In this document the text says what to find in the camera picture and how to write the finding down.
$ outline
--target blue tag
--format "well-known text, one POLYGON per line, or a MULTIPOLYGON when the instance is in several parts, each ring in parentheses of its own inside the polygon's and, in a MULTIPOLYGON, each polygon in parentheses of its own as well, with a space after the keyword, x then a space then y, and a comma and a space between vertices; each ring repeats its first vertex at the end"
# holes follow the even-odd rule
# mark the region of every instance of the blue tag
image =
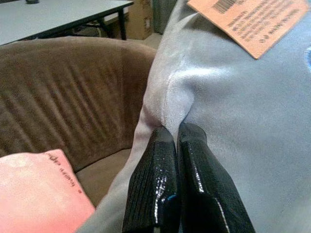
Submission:
POLYGON ((306 50, 306 59, 307 59, 307 65, 308 65, 309 69, 311 70, 311 47, 309 47, 306 50))

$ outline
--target plush fabric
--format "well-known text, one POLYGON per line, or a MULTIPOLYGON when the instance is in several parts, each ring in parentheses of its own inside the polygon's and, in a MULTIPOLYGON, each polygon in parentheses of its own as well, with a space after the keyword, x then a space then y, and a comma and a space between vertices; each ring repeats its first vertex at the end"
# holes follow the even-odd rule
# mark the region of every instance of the plush fabric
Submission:
POLYGON ((61 150, 0 158, 0 232, 71 233, 93 212, 61 150))
POLYGON ((186 3, 154 60, 129 160, 78 232, 121 232, 152 130, 163 125, 176 140, 182 121, 204 129, 257 233, 311 232, 311 13, 255 60, 186 3))
POLYGON ((113 179, 124 167, 130 152, 130 149, 118 151, 76 173, 85 193, 95 206, 108 192, 113 179))
POLYGON ((149 47, 65 37, 0 47, 0 156, 61 148, 74 171, 132 146, 149 47))

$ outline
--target brown upholstered chair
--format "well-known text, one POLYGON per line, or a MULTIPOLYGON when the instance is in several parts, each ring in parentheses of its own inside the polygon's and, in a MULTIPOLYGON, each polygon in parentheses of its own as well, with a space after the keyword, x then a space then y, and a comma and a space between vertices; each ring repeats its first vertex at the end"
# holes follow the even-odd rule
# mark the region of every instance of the brown upholstered chair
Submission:
POLYGON ((96 206, 128 158, 154 55, 90 37, 0 47, 0 156, 62 149, 96 206))

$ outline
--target chair seat cushion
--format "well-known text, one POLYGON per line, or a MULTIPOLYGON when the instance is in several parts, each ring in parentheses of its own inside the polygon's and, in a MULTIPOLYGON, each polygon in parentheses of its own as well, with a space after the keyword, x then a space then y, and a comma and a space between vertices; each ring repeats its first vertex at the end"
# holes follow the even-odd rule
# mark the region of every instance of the chair seat cushion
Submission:
POLYGON ((121 150, 76 173, 85 193, 95 206, 108 192, 117 173, 124 167, 131 149, 121 150))

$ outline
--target cardboard box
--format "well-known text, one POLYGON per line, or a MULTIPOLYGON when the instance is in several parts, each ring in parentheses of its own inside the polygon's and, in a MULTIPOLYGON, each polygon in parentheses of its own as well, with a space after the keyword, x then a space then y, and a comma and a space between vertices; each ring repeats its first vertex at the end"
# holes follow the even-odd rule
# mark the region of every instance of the cardboard box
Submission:
POLYGON ((128 39, 144 40, 153 32, 153 11, 150 0, 134 0, 125 24, 128 39))

